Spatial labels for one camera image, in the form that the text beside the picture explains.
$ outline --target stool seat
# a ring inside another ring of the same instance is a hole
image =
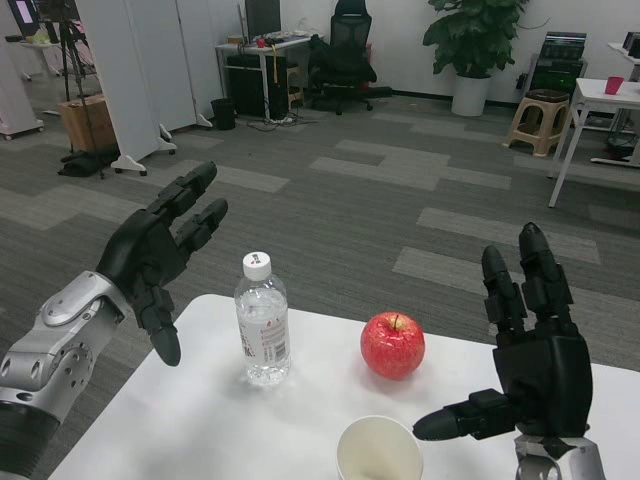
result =
[[[569,100],[568,93],[558,92],[557,90],[548,90],[546,88],[529,90],[525,97],[546,103],[562,103]]]

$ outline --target robotic arm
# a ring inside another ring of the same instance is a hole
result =
[[[571,320],[564,270],[535,224],[527,224],[519,240],[522,292],[537,319],[533,330],[524,328],[520,288],[500,252],[490,246],[482,257],[485,307],[498,327],[493,359],[504,393],[473,393],[419,420],[414,434],[432,441],[465,435],[482,440],[517,428],[523,433],[516,440],[517,479],[604,480],[598,447],[583,438],[593,397],[591,362]]]
[[[169,228],[216,173],[213,163],[196,168],[129,217],[109,240],[96,271],[82,273],[47,300],[33,329],[9,350],[0,363],[0,478],[31,477],[124,320],[135,316],[160,358],[178,365],[174,306],[163,287],[211,239],[227,202],[216,200],[194,215],[175,238]]]

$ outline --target white desk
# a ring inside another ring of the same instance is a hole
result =
[[[576,91],[573,95],[573,102],[570,108],[571,115],[567,115],[567,121],[564,125],[562,137],[560,138],[560,143],[558,143],[556,148],[556,154],[553,157],[553,163],[551,164],[551,170],[548,175],[549,178],[553,178],[556,173],[556,165],[560,159],[560,155],[562,154],[569,130],[571,129],[571,120],[573,119],[575,123],[575,131],[573,133],[571,143],[569,144],[567,154],[564,158],[562,169],[560,170],[560,176],[558,177],[553,194],[551,195],[551,201],[549,202],[550,208],[556,206],[558,195],[560,195],[560,190],[562,189],[564,179],[567,176],[569,165],[571,164],[573,154],[578,146],[578,141],[580,140],[580,135],[582,134],[589,112],[591,110],[597,110],[598,107],[603,105],[625,108],[628,110],[640,110],[640,83],[624,82],[617,95],[605,94],[604,90],[606,85],[606,80],[594,80],[591,78],[579,78],[577,80]],[[640,168],[640,144],[636,146],[635,151],[633,152],[633,155],[629,157],[628,162],[620,162],[605,158],[593,158],[591,161],[595,163]]]
[[[609,45],[609,48],[612,48],[613,50],[618,52],[620,55],[622,55],[622,57],[625,60],[633,63],[633,73],[631,74],[631,77],[629,78],[629,80],[632,82],[637,82],[638,78],[640,77],[640,58],[630,57],[629,52],[627,52],[624,48],[622,48],[621,43],[609,43],[608,45]]]
[[[47,62],[47,57],[44,52],[50,48],[56,47],[51,43],[28,43],[28,42],[20,42],[19,45],[21,47],[27,48],[29,50],[33,50],[36,52],[36,56],[38,60],[40,60],[40,65],[42,66],[42,72],[44,74],[44,78],[47,80],[47,84],[49,85],[49,91],[51,92],[51,96],[53,100],[56,102],[56,110],[45,110],[43,113],[47,113],[49,115],[60,115],[57,110],[59,104],[64,102],[60,92],[58,92],[58,87],[56,86],[55,77],[56,75],[60,75],[57,70],[52,69],[49,66],[49,62]]]
[[[489,345],[426,335],[418,371],[392,382],[362,360],[363,323],[297,310],[289,322],[291,373],[261,390],[244,381],[233,299],[197,298],[176,322],[180,365],[150,353],[50,480],[334,479],[338,439],[353,420],[380,414],[411,427],[472,392],[500,389]],[[593,374],[588,437],[607,478],[637,478],[640,374],[598,365]],[[515,437],[421,443],[423,478],[513,479]]]
[[[306,45],[311,40],[311,37],[299,38],[291,40],[289,42],[278,43],[275,45],[276,54],[284,52],[290,48],[300,47]],[[245,68],[234,67],[226,64],[225,53],[242,53],[243,55],[258,55],[260,57],[260,68]],[[262,92],[265,99],[265,112],[264,116],[267,120],[271,120],[271,112],[269,110],[269,81],[267,80],[267,56],[273,56],[273,49],[269,46],[265,48],[259,48],[257,46],[240,47],[233,43],[225,43],[224,45],[218,45],[216,47],[216,59],[218,60],[218,72],[220,74],[220,83],[222,84],[222,95],[228,96],[228,89],[226,88],[226,76],[223,74],[225,69],[240,69],[240,70],[256,70],[262,73]]]

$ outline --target red cup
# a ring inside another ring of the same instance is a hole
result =
[[[609,80],[607,80],[607,88],[604,89],[604,93],[607,95],[616,95],[623,82],[624,78],[622,77],[609,77]]]

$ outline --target trash bin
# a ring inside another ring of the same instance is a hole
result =
[[[220,98],[211,102],[213,115],[218,130],[232,130],[236,128],[236,112],[230,98]]]

